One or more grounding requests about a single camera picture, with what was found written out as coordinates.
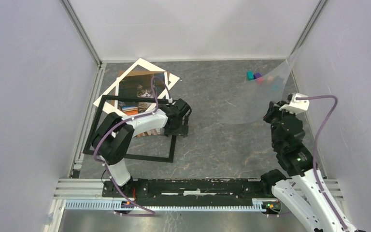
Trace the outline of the clear acrylic sheet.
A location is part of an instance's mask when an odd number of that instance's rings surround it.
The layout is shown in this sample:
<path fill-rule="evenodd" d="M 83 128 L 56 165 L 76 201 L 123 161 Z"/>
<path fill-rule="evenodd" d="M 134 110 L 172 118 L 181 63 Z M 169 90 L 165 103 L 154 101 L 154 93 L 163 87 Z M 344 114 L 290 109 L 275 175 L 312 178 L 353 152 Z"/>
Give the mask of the clear acrylic sheet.
<path fill-rule="evenodd" d="M 231 94 L 224 99 L 219 106 L 218 122 L 221 124 L 246 124 L 262 118 L 269 107 L 269 102 L 282 99 L 283 91 L 295 61 L 301 49 L 296 49 L 287 59 L 268 72 L 259 72 L 264 78 L 260 85 L 254 80 L 244 82 L 231 87 Z M 272 84 L 268 84 L 266 78 L 274 76 Z"/>

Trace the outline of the white mat board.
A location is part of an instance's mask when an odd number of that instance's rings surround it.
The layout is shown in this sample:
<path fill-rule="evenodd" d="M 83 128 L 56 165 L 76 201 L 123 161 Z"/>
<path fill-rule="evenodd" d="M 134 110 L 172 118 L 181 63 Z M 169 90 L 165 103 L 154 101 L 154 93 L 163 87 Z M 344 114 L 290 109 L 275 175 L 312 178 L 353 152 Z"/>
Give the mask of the white mat board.
<path fill-rule="evenodd" d="M 101 101 L 101 98 L 102 98 L 103 95 L 111 96 L 111 97 L 117 96 L 117 94 L 119 92 L 118 88 L 119 88 L 120 82 L 122 80 L 124 80 L 124 78 L 126 78 L 131 72 L 135 71 L 134 69 L 136 69 L 138 67 L 141 67 L 141 68 L 145 69 L 146 71 L 150 71 L 150 72 L 164 73 L 165 74 L 164 81 L 165 81 L 165 84 L 166 84 L 166 86 L 168 87 L 169 90 L 171 90 L 174 87 L 174 85 L 180 80 L 180 78 L 178 76 L 176 76 L 176 75 L 158 67 L 155 64 L 152 64 L 149 61 L 146 61 L 143 58 L 139 58 L 129 68 L 127 68 L 122 74 L 118 75 L 116 80 L 101 94 L 101 96 L 99 96 L 93 102 L 93 105 L 96 106 L 96 107 L 100 107 L 100 101 Z M 163 87 L 163 90 L 158 95 L 158 98 L 168 100 L 169 99 L 169 90 L 166 90 Z M 151 102 L 152 102 L 151 106 L 147 110 L 152 109 L 152 107 L 156 105 L 155 101 L 152 98 L 151 99 L 146 98 L 146 100 L 151 100 Z M 104 106 L 103 106 L 103 111 L 107 114 L 115 112 L 120 116 L 125 116 L 125 114 L 122 111 L 118 110 L 118 108 L 117 108 L 118 100 L 114 100 L 113 104 L 110 104 L 111 101 L 113 101 L 113 100 L 106 100 L 106 102 L 104 103 Z"/>

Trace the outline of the cat photo print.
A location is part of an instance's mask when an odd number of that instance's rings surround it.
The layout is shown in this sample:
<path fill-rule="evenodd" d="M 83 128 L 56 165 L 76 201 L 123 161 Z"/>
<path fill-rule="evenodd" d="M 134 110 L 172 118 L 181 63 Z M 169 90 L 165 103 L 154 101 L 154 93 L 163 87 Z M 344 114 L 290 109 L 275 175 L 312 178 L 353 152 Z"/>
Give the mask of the cat photo print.
<path fill-rule="evenodd" d="M 126 77 L 120 82 L 118 88 L 119 92 L 117 95 L 128 98 L 152 98 L 155 100 L 153 94 L 155 93 L 158 97 L 158 95 L 162 92 L 164 85 L 165 81 L 162 73 Z M 117 108 L 125 115 L 131 116 L 154 110 L 155 106 L 153 106 L 152 109 L 147 110 L 151 104 L 152 103 L 150 102 L 130 102 L 118 100 Z"/>

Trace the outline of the black picture frame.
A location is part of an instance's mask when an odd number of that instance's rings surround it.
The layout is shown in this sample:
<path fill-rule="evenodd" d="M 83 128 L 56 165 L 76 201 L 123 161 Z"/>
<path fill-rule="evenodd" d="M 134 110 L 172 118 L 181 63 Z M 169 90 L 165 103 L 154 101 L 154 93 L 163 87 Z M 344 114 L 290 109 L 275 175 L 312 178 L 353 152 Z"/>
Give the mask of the black picture frame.
<path fill-rule="evenodd" d="M 97 129 L 100 116 L 103 113 L 103 109 L 106 109 L 105 103 L 107 103 L 107 100 L 121 100 L 123 102 L 150 102 L 150 103 L 156 103 L 155 100 L 151 98 L 128 98 L 128 97 L 119 97 L 119 96 L 112 96 L 112 95 L 102 95 L 100 97 L 99 105 L 97 106 L 97 109 L 95 111 L 93 121 L 90 127 L 90 131 L 88 134 L 88 138 L 86 140 L 86 143 L 83 147 L 82 154 L 85 155 L 93 155 L 94 150 L 91 150 L 92 143 L 91 138 L 95 134 L 95 129 Z M 175 144 L 176 144 L 177 136 L 172 135 L 171 136 L 171 145 L 170 145 L 170 151 L 168 157 L 153 157 L 153 156 L 146 156 L 146 155 L 135 155 L 135 154 L 126 154 L 125 158 L 131 159 L 131 160 L 145 160 L 145 161 L 154 161 L 154 162 L 165 162 L 165 163 L 173 163 L 174 160 L 174 153 L 175 153 Z"/>

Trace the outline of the brown backing board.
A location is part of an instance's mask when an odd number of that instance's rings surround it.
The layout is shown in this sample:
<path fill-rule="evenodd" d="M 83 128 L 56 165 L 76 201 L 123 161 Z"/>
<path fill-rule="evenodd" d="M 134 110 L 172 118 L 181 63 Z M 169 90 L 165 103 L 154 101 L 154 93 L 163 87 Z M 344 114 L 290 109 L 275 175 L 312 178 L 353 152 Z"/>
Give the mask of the brown backing board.
<path fill-rule="evenodd" d="M 136 70 L 132 70 L 130 71 L 127 75 L 125 75 L 125 77 L 131 77 L 131 76 L 142 76 L 142 75 L 153 75 L 153 74 L 160 74 L 162 73 L 163 76 L 164 76 L 164 73 L 165 72 L 159 72 L 159 71 L 136 71 Z"/>

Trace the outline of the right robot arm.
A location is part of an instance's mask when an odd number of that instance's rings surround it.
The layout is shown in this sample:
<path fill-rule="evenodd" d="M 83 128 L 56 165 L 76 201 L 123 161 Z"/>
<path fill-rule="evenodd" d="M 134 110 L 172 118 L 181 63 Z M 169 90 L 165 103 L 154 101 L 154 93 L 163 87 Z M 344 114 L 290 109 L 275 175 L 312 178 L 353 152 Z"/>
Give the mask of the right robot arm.
<path fill-rule="evenodd" d="M 358 231 L 335 202 L 313 155 L 302 143 L 303 122 L 296 114 L 289 103 L 271 101 L 263 120 L 271 126 L 271 146 L 278 163 L 301 194 L 277 169 L 260 177 L 261 194 L 279 199 L 309 232 Z"/>

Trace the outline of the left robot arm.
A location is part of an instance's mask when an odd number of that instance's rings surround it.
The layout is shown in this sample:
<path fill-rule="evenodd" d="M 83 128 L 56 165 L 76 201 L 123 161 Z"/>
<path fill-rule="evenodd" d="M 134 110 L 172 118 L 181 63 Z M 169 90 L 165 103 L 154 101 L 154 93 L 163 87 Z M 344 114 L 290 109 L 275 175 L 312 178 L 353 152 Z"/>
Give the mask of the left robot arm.
<path fill-rule="evenodd" d="M 150 161 L 172 162 L 176 139 L 188 135 L 188 120 L 192 109 L 188 103 L 178 99 L 173 103 L 132 116 L 119 116 L 109 113 L 88 142 L 95 151 L 94 159 L 104 164 L 111 179 L 115 182 L 114 191 L 121 197 L 132 192 L 132 176 L 129 173 L 125 157 L 132 138 L 139 134 L 161 129 L 163 135 L 171 137 L 169 156 L 151 157 Z"/>

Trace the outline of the tan wooden cube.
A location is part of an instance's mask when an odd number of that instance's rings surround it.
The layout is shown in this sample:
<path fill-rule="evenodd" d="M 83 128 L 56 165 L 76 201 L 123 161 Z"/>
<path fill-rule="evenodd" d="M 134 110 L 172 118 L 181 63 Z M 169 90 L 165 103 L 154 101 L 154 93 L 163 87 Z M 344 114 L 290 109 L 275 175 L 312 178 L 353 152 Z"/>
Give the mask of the tan wooden cube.
<path fill-rule="evenodd" d="M 272 84 L 274 82 L 274 80 L 275 80 L 275 77 L 274 76 L 268 76 L 266 78 L 266 81 L 267 81 L 268 84 Z"/>

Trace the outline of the purple cube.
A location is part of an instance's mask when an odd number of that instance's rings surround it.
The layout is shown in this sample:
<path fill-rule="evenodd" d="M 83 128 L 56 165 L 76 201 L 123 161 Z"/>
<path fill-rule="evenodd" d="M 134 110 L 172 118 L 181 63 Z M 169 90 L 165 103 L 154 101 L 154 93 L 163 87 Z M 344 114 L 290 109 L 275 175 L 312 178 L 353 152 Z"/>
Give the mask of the purple cube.
<path fill-rule="evenodd" d="M 258 78 L 261 78 L 262 75 L 260 73 L 254 73 L 254 79 L 258 79 Z"/>

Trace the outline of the teal cube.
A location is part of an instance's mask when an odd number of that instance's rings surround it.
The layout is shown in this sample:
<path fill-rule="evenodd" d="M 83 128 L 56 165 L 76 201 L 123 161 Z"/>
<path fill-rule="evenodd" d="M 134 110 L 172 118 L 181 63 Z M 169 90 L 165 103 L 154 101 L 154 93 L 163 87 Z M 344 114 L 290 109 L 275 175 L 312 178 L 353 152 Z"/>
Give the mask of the teal cube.
<path fill-rule="evenodd" d="M 251 81 L 251 80 L 254 80 L 255 79 L 255 75 L 252 71 L 248 71 L 246 73 L 246 76 L 247 76 L 247 80 Z"/>

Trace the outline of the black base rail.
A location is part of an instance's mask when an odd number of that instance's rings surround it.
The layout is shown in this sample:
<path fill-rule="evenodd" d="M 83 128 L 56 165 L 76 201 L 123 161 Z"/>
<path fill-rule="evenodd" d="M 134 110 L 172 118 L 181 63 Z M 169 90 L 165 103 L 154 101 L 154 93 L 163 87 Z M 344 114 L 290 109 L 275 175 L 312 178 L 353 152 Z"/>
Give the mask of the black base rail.
<path fill-rule="evenodd" d="M 251 206 L 253 199 L 273 199 L 260 179 L 137 179 L 123 193 L 141 206 Z"/>

